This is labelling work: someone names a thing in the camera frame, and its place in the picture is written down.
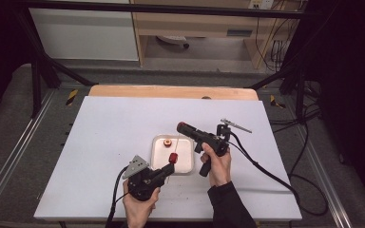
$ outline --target white tabletop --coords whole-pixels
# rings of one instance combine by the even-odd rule
[[[232,128],[250,156],[266,170],[289,182],[262,102],[168,98],[85,97],[46,191],[34,216],[45,220],[106,220],[115,180],[135,155],[151,159],[153,139],[178,135],[179,122],[216,133],[229,121],[251,129]],[[301,219],[293,194],[262,174],[231,146],[232,181],[256,220]],[[162,187],[149,220],[209,220],[209,182],[199,175],[202,163],[194,154],[189,174],[171,176]],[[118,196],[123,192],[122,183]],[[124,219],[117,203],[114,219]]]

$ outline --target gray floor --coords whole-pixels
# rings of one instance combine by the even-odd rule
[[[155,38],[150,39],[143,67],[130,63],[101,62],[89,63],[89,66],[77,61],[67,63],[84,77],[101,84],[243,87],[272,73],[265,68],[251,68],[250,58],[240,40],[191,38],[188,41],[190,48],[183,49],[164,44]],[[82,99],[89,90],[88,87],[74,84],[66,76],[62,78],[63,86],[55,89],[43,121],[0,195],[0,227],[59,227],[58,224],[33,218],[33,213],[38,204],[37,198],[44,192],[61,154],[62,143],[67,140],[67,132],[71,130],[69,124],[73,123]],[[271,94],[281,98],[276,90],[279,83],[276,81],[261,89],[259,98],[264,101],[270,120],[289,120],[292,115],[288,108],[270,105]],[[79,92],[74,103],[67,106],[67,96],[73,88],[78,88]],[[21,67],[13,74],[10,87],[0,104],[0,169],[30,121],[31,105],[30,70]],[[323,120],[314,119],[308,126],[313,146],[353,227],[365,227],[365,189],[355,170],[338,161],[335,145]],[[289,171],[302,147],[298,130],[291,127],[276,133],[275,137],[285,168]],[[300,160],[295,173],[317,182],[306,156]],[[292,184],[300,193],[302,206],[312,211],[323,208],[320,195],[309,184],[296,179],[292,180]],[[336,227],[330,212],[323,217],[304,212],[302,215],[303,220],[293,222],[294,227]],[[287,227],[288,224],[263,223],[263,226]],[[82,224],[69,227],[82,227]],[[83,227],[102,227],[102,224],[91,223]]]

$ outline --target person's right hand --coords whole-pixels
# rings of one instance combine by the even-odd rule
[[[206,142],[202,143],[204,153],[201,156],[203,163],[211,159],[211,169],[209,171],[210,186],[221,186],[231,181],[230,164],[232,158],[230,156],[230,148],[227,148],[226,154],[219,157],[215,151]]]

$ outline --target black sleeve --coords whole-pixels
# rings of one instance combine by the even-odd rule
[[[214,228],[257,228],[232,181],[219,187],[211,187],[208,196],[214,210]]]

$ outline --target small red cap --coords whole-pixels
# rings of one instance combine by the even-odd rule
[[[171,153],[170,157],[168,157],[168,162],[170,163],[177,163],[179,155],[177,153]]]

